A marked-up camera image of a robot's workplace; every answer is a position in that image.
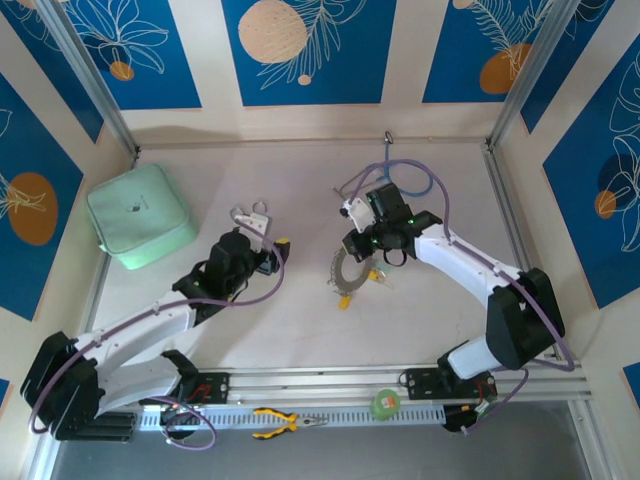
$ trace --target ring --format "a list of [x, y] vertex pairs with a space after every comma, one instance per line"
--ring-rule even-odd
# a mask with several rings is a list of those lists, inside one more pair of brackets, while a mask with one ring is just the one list
[[253, 213], [265, 215], [267, 213], [267, 204], [260, 200], [254, 203], [251, 209], [253, 210]]

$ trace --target orange circle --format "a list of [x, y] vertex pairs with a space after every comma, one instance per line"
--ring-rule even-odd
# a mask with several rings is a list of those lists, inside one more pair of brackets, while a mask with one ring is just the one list
[[616, 196], [609, 190], [603, 190], [596, 197], [596, 213], [603, 219], [611, 218], [616, 213]]
[[53, 186], [38, 173], [21, 173], [10, 187], [7, 200], [11, 228], [29, 245], [45, 245], [58, 223], [58, 200]]
[[109, 71], [111, 72], [111, 75], [123, 82], [128, 82], [133, 78], [133, 68], [131, 68], [131, 65], [119, 60], [116, 60], [109, 65]]
[[496, 53], [480, 72], [480, 88], [490, 95], [508, 93], [525, 58], [529, 55], [529, 50], [530, 44], [519, 43], [508, 51]]

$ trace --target yellow tag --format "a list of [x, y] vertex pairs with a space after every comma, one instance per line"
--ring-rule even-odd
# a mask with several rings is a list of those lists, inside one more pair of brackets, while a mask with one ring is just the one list
[[349, 304], [351, 303], [351, 297], [347, 296], [347, 297], [342, 297], [340, 299], [340, 303], [338, 303], [338, 308], [340, 310], [346, 310], [347, 308], [349, 308]]

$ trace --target grey floor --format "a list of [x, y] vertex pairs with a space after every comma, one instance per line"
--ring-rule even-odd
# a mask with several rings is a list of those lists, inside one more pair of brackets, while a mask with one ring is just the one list
[[[189, 441], [197, 441], [194, 435]], [[310, 429], [259, 442], [221, 431], [205, 452], [160, 433], [67, 443], [56, 480], [574, 480], [591, 478], [564, 404], [512, 404], [469, 437], [442, 427]]]

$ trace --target mounting plate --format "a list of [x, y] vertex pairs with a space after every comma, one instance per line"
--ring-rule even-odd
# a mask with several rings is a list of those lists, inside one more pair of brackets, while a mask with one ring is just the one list
[[438, 374], [438, 368], [409, 368], [405, 370], [403, 384], [409, 393], [409, 400], [456, 400], [480, 397], [480, 385], [495, 385], [493, 376], [484, 372], [476, 377], [458, 383], [453, 389], [446, 388]]

